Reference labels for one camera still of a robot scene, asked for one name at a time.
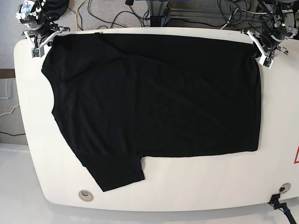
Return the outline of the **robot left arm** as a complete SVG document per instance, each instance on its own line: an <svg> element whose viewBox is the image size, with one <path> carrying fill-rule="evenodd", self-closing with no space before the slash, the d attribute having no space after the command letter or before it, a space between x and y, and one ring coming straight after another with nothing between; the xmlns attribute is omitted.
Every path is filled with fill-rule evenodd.
<svg viewBox="0 0 299 224"><path fill-rule="evenodd" d="M257 10L259 17L249 22L249 28L244 30L255 47L259 57L270 61L275 57L275 51L287 54L280 44L299 33L299 20L296 13L299 10L297 0L259 0Z"/></svg>

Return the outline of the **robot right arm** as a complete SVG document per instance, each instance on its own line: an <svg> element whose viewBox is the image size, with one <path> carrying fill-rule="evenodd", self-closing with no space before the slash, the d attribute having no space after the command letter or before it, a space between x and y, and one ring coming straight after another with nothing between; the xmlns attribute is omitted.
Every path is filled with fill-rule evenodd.
<svg viewBox="0 0 299 224"><path fill-rule="evenodd" d="M35 49L47 44L54 36L69 28L56 21L66 12L69 0L24 0L15 14L16 20L25 26L23 35L31 40Z"/></svg>

